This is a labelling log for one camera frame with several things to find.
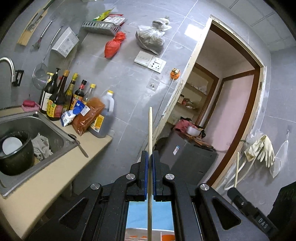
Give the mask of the wooden chopstick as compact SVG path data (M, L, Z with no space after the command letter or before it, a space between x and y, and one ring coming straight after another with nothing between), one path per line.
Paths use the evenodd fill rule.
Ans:
M149 108L148 121L148 185L147 185L147 240L152 241L152 107Z
M236 154L236 169L235 169L235 177L234 177L234 188L237 187L238 173L239 173L239 152L237 152L237 154Z

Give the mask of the grey small fridge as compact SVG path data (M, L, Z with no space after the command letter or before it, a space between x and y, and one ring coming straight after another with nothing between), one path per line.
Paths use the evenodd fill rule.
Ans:
M160 162L167 164L173 174L193 185L203 179L218 157L215 149L202 146L177 131L160 138L155 150L159 152Z

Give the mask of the hanging clear plastic bag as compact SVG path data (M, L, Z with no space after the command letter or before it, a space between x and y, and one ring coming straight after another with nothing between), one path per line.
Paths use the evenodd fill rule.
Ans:
M270 171L270 174L271 174L273 179L280 173L280 171L282 170L282 168L284 167L284 165L285 165L285 163L287 161L289 134L290 134L290 130L287 129L287 134L286 134L285 141L283 142L283 144L279 148L278 152L276 153L274 163L270 167L269 171Z

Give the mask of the cream rubber gloves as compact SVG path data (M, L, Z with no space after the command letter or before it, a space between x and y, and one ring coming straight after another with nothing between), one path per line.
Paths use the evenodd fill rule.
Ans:
M267 168L270 168L275 160L273 145L267 135L262 135L244 151L244 154L248 162L254 160L264 161Z

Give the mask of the wooden shelf unit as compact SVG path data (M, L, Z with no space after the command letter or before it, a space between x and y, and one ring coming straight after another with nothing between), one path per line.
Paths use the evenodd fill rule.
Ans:
M218 80L216 75L196 63L167 122L175 125L181 118L189 118L193 124L200 126Z

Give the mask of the stainless steel sink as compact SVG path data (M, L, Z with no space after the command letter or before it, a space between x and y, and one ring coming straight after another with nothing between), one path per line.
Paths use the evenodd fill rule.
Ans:
M46 137L49 157L39 161L34 154L33 138ZM1 149L1 196L7 198L20 185L56 159L77 147L77 142L38 111L1 117L1 144L9 137L22 142L17 150L6 155Z

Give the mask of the dark soy sauce bottle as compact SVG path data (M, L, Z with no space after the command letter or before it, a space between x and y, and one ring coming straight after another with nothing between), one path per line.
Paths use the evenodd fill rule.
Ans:
M61 115L64 106L64 88L70 71L65 70L59 82L58 89L51 95L47 105L47 117L52 121L57 121Z

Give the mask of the black pot in sink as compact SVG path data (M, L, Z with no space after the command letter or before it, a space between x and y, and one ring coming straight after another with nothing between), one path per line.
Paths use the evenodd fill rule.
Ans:
M34 164L34 149L30 135L24 131L8 132L1 137L1 172L15 176Z

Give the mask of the pink soap dish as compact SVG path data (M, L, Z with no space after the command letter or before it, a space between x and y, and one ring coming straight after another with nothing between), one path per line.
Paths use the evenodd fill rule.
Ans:
M24 100L21 108L24 112L39 111L40 106L32 100Z

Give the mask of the red plastic bag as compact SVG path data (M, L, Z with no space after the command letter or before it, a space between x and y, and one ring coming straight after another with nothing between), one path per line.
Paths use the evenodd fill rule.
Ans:
M120 46L125 39L126 35L124 32L117 32L115 37L106 43L104 49L104 57L107 59L111 59L119 51Z

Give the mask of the clear bag of dried goods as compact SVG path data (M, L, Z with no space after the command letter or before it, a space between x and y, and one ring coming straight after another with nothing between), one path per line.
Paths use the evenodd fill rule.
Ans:
M169 18L158 18L151 26L139 25L135 33L137 44L145 50L160 55L164 49L165 32L170 30Z

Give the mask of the wooden knife holder board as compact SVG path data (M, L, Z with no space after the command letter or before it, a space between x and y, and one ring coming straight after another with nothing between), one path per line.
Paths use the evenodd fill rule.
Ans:
M40 8L30 19L26 27L24 28L22 34L20 35L17 44L21 46L27 46L31 36L33 35L36 27L45 15L48 13L48 8L55 2L55 0L48 1L42 8Z

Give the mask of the orange wall hook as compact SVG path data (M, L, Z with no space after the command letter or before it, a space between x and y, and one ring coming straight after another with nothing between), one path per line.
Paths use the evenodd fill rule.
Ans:
M173 68L170 72L170 78L172 80L177 80L180 76L180 70L177 68Z

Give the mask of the white wall socket panel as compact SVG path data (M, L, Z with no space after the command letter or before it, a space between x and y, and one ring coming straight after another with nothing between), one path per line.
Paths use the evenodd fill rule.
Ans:
M161 73L167 63L165 60L144 51L139 51L134 62L148 69L151 69L156 73Z

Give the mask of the grey wall rack with packets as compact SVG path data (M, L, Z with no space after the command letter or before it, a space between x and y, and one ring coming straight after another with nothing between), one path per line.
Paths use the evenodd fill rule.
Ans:
M84 21L81 28L89 33L115 36L126 22L126 18L123 14L114 14L112 11L113 8L108 9L93 20Z

